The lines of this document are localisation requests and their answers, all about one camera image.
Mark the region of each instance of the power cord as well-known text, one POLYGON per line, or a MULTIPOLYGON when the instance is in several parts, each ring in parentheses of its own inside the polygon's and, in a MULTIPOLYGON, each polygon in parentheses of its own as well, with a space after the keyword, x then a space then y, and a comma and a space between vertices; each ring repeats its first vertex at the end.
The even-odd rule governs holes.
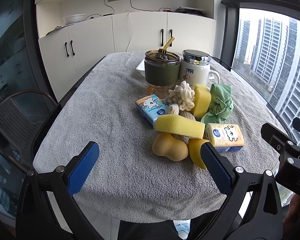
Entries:
POLYGON ((131 25, 131 39, 129 41, 129 44, 128 44, 128 47, 127 47, 127 52, 128 52, 128 49, 129 49, 129 46, 130 46, 130 43, 132 41, 132 37, 133 37, 133 28, 132 28, 132 22, 131 22, 131 17, 130 17, 130 12, 128 11, 128 15, 129 15, 129 19, 130 19, 130 25, 131 25))
POLYGON ((110 7, 113 10, 113 14, 114 14, 114 9, 111 6, 109 6, 109 5, 106 4, 106 0, 104 1, 104 3, 105 3, 106 6, 110 7))
POLYGON ((98 14, 98 13, 94 13, 94 14, 89 15, 87 18, 85 18, 84 21, 85 21, 86 19, 88 19, 88 18, 89 18, 90 16, 92 16, 92 15, 99 15, 99 16, 103 17, 102 15, 100 15, 100 14, 98 14))
POLYGON ((157 11, 151 11, 151 10, 142 10, 142 9, 138 9, 138 8, 135 8, 135 7, 133 7, 132 6, 132 3, 131 3, 131 0, 130 0, 130 6, 131 6, 131 8, 133 8, 133 9, 136 9, 136 10, 139 10, 139 11, 146 11, 146 12, 159 12, 160 11, 160 9, 169 9, 170 11, 171 11, 171 9, 170 8, 165 8, 165 7, 161 7, 159 10, 157 10, 157 11))
POLYGON ((142 10, 142 9, 134 8, 134 7, 132 6, 131 0, 130 0, 130 6, 131 6, 131 8, 136 9, 136 10, 139 10, 139 11, 152 12, 151 10, 142 10))
MULTIPOLYGON (((160 12, 161 9, 169 9, 169 11, 171 11, 171 8, 166 8, 166 7, 161 7, 161 8, 160 8, 159 10, 157 10, 157 11, 138 9, 138 8, 135 8, 135 7, 132 6, 131 0, 129 0, 129 1, 130 1, 130 6, 131 6, 131 8, 133 8, 133 9, 135 9, 135 10, 139 10, 139 11, 146 11, 146 12, 160 12)), ((114 9, 113 9, 111 6, 109 6, 109 5, 106 4, 106 0, 104 0, 104 3, 105 3, 106 6, 110 7, 110 8, 113 10, 113 14, 114 14, 114 9)))

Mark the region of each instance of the white mug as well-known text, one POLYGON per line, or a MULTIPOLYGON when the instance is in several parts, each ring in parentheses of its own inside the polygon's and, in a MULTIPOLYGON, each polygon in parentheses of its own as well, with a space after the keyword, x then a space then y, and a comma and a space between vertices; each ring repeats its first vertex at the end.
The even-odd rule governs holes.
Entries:
POLYGON ((208 85, 209 79, 216 79, 220 84, 220 76, 217 71, 210 70, 210 55, 207 53, 187 49, 183 51, 183 59, 180 60, 179 81, 186 81, 193 89, 196 84, 208 85))

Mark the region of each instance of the gray fleece tablecloth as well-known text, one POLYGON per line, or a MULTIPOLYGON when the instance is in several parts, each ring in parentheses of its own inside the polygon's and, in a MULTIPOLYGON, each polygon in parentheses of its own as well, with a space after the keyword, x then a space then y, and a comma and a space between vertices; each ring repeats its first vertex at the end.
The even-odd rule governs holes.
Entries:
MULTIPOLYGON (((91 71, 43 140, 34 168, 53 171, 95 141, 100 157, 74 195, 78 203, 140 223, 186 220, 216 210, 225 195, 207 170, 190 157, 173 162, 151 150, 158 132, 135 107, 135 101, 147 95, 146 81, 135 71, 143 57, 144 52, 109 54, 91 71)), ((246 142, 242 150, 222 155, 247 171, 273 169, 278 154, 261 138, 260 129, 266 122, 282 126, 229 71, 213 60, 211 69, 220 73, 221 83, 233 86, 234 111, 227 123, 238 124, 246 142)))

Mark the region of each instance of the blue tissue pack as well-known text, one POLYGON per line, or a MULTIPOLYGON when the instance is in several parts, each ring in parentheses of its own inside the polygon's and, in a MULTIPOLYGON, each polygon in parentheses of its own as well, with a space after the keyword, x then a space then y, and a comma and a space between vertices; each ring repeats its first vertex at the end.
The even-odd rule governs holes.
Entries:
POLYGON ((168 105, 156 95, 150 95, 137 100, 136 107, 153 127, 158 116, 166 114, 168 111, 168 105))

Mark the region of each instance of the screw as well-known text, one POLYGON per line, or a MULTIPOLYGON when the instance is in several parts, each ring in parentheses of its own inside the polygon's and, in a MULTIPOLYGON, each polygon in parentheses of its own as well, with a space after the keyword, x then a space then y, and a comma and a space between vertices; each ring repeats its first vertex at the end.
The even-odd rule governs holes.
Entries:
POLYGON ((235 168, 235 171, 236 171, 237 173, 243 173, 243 172, 244 172, 244 169, 243 169, 242 167, 240 167, 240 166, 237 166, 237 167, 235 168))
POLYGON ((56 172, 63 172, 65 170, 64 166, 58 166, 56 172))
POLYGON ((268 176, 272 176, 272 171, 266 170, 266 174, 267 174, 268 176))
POLYGON ((288 163, 290 163, 290 164, 293 164, 294 163, 294 160, 292 159, 292 158, 287 158, 287 161, 288 161, 288 163))
POLYGON ((34 174, 34 171, 33 170, 29 170, 28 172, 27 172, 27 175, 28 176, 32 176, 34 174))

